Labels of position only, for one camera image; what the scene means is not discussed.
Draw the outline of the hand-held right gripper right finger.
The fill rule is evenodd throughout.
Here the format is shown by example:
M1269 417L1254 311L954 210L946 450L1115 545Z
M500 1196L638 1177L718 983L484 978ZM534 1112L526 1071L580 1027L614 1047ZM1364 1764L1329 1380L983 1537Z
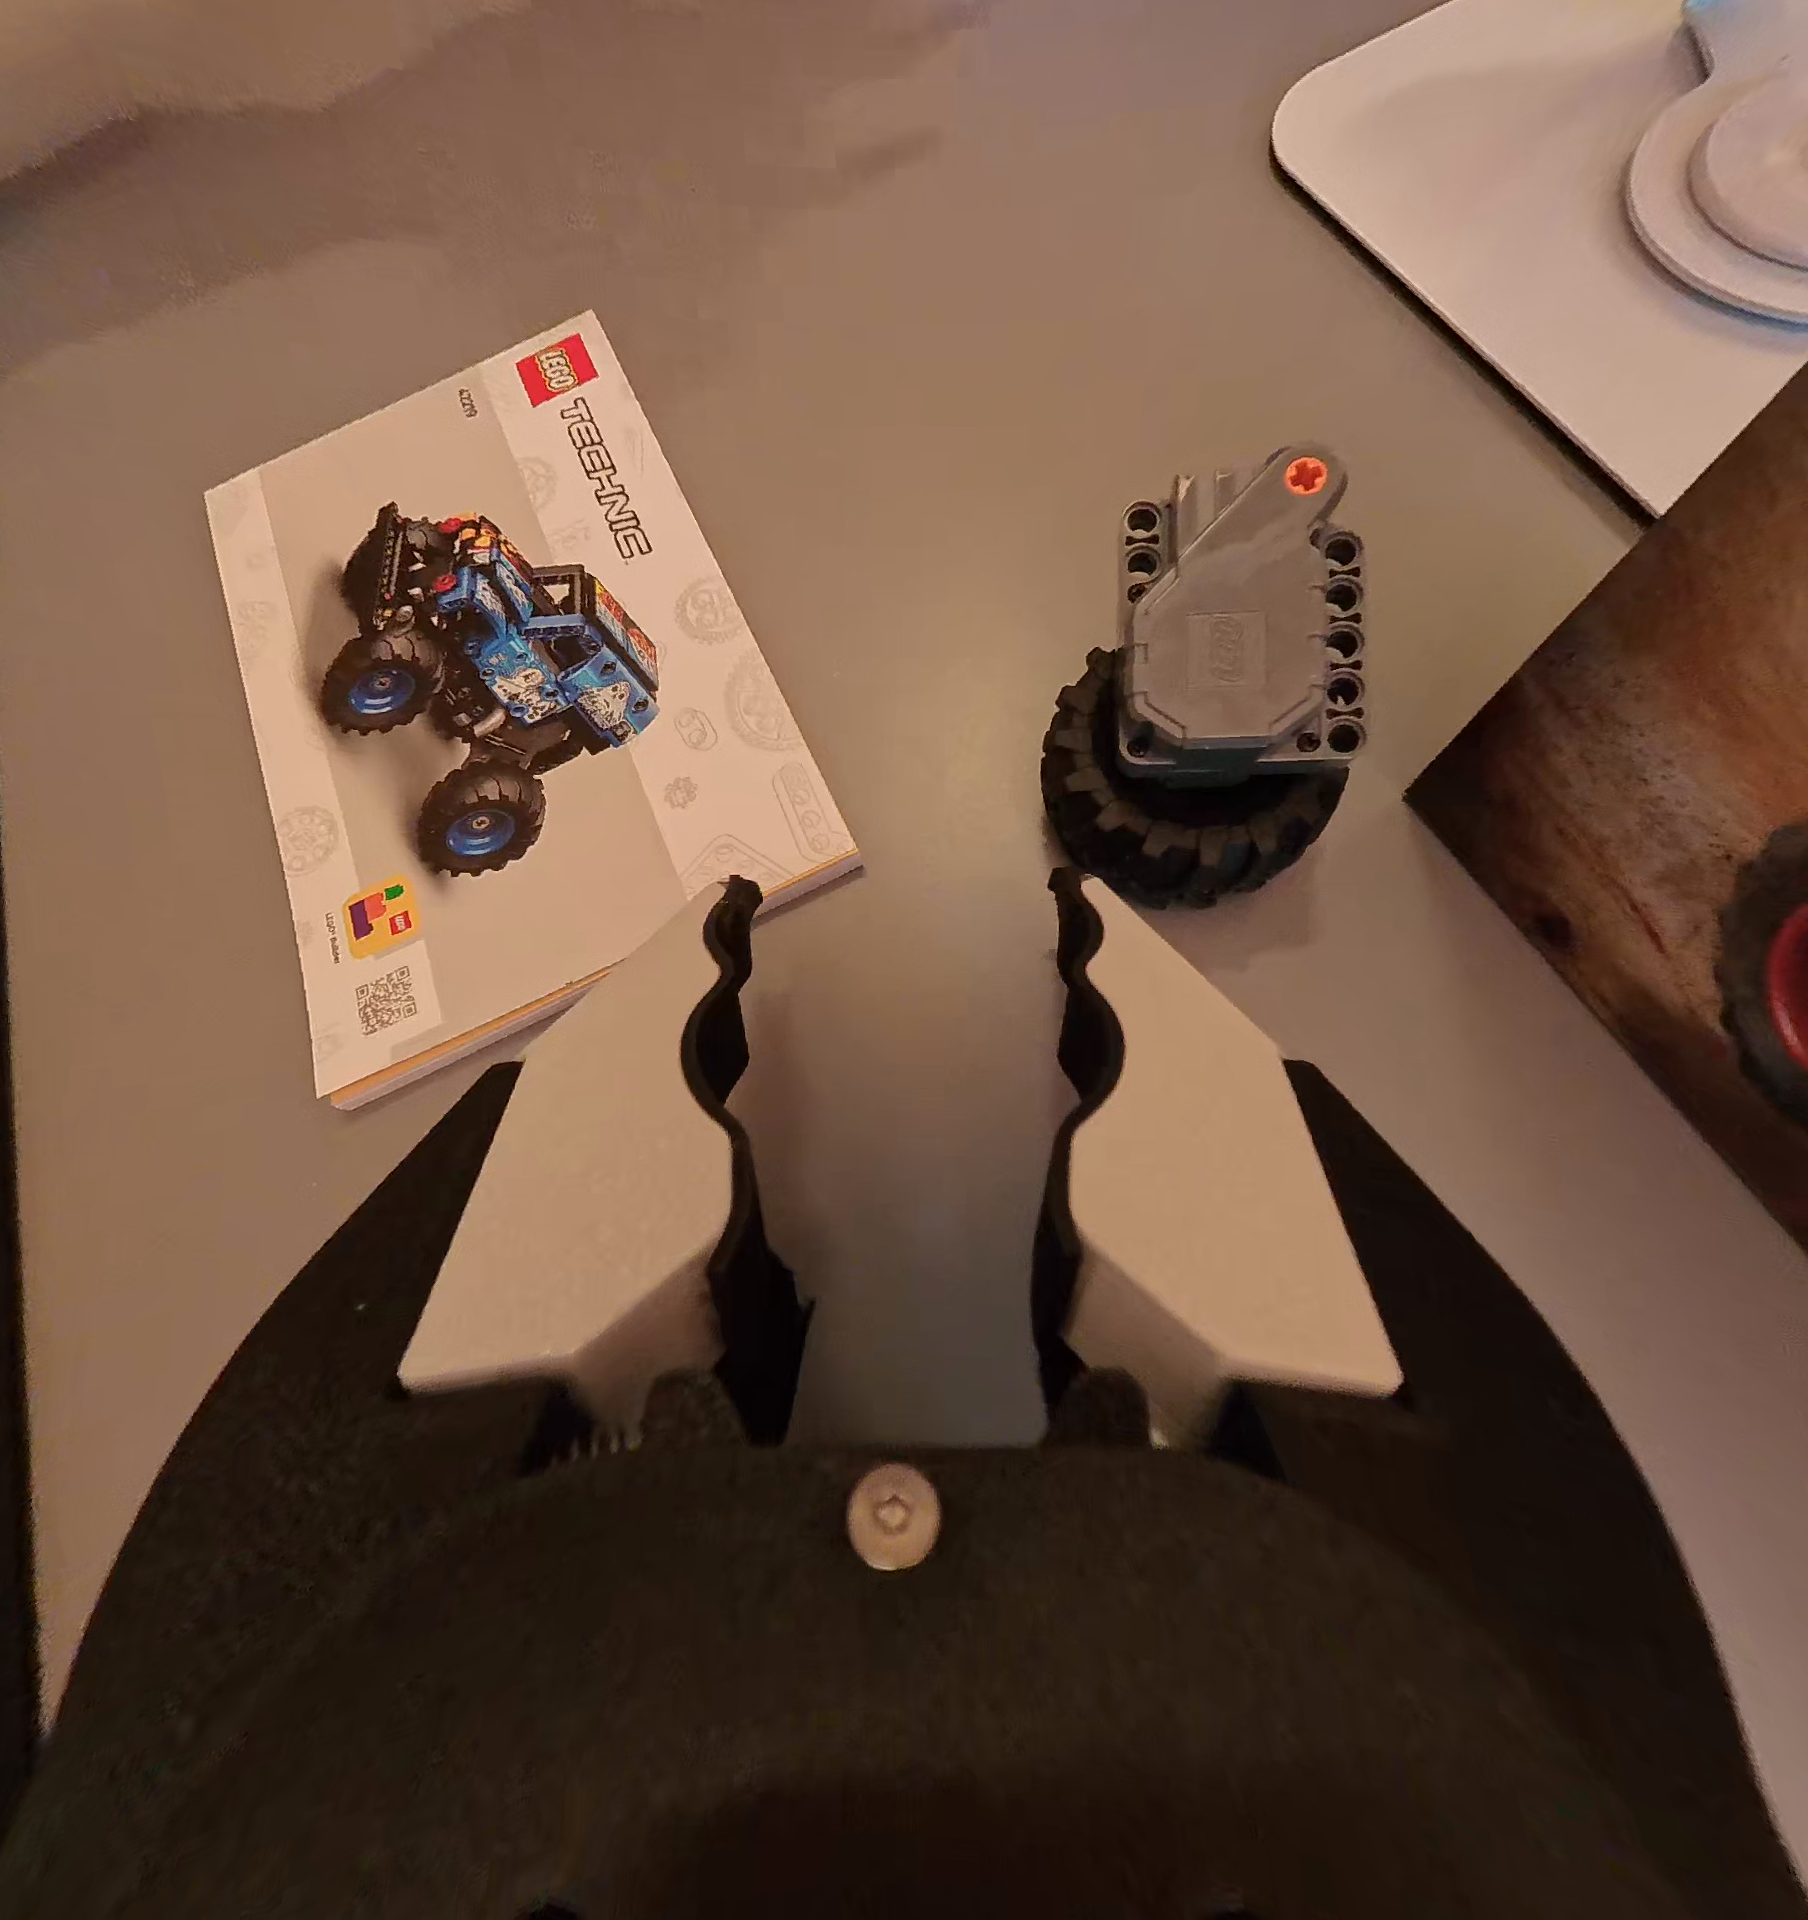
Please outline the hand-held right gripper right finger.
M1234 1388L1386 1402L1405 1371L1281 1049L1104 881L1050 877L1072 1104L1035 1223L1043 1406L1091 1371L1206 1448Z

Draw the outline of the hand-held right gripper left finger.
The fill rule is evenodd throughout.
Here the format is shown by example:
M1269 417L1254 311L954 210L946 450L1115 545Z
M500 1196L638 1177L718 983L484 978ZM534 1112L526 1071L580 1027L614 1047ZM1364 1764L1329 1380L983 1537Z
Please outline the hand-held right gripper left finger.
M774 1253L747 1130L744 987L762 890L705 887L526 1053L402 1355L410 1394L561 1384L607 1433L713 1375L790 1433L811 1307Z

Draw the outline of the toy truck instruction booklet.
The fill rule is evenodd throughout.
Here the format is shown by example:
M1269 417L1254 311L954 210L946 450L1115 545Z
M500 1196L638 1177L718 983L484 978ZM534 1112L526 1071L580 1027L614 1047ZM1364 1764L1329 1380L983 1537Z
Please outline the toy truck instruction booklet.
M715 881L861 866L589 311L205 513L334 1105L561 1010Z

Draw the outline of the dark toy truck box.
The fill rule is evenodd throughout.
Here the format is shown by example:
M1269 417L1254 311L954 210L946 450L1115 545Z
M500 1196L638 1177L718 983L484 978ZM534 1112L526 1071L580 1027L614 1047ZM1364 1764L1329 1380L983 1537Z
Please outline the dark toy truck box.
M1406 801L1808 1257L1808 360Z

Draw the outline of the grey desk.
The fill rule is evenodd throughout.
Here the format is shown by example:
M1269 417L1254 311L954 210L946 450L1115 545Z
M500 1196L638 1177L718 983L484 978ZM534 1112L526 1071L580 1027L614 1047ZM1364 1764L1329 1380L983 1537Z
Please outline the grey desk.
M1174 473L1321 437L1381 730L1165 921L1571 1350L1808 1885L1808 1262L1405 811L1637 537L1280 182L1391 5L134 8L0 58L0 744L43 1697L214 1373L460 1094L311 1084L202 494L582 309L862 877L762 924L742 1108L806 1438L1035 1436L1064 1084L1035 751Z

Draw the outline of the black toy tyre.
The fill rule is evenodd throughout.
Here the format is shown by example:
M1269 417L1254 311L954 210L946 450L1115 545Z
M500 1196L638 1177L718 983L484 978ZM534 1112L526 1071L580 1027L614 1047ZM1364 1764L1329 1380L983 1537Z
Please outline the black toy tyre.
M1329 824L1345 771L1174 788L1116 754L1116 652L1094 650L1061 688L1041 741L1040 794L1070 862L1147 908L1206 908L1291 868Z

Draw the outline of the grey toy motor block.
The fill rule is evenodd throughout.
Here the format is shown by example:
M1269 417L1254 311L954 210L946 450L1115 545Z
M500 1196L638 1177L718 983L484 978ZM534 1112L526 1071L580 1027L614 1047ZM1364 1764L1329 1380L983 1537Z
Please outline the grey toy motor block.
M1364 543L1319 441L1181 474L1120 519L1115 754L1223 790L1344 776L1366 741Z

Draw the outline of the white sign stand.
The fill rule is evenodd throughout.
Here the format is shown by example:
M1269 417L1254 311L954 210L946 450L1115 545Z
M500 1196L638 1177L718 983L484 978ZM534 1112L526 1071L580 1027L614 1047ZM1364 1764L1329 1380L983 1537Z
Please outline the white sign stand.
M1808 5L1444 5L1272 149L1652 515L1808 360Z

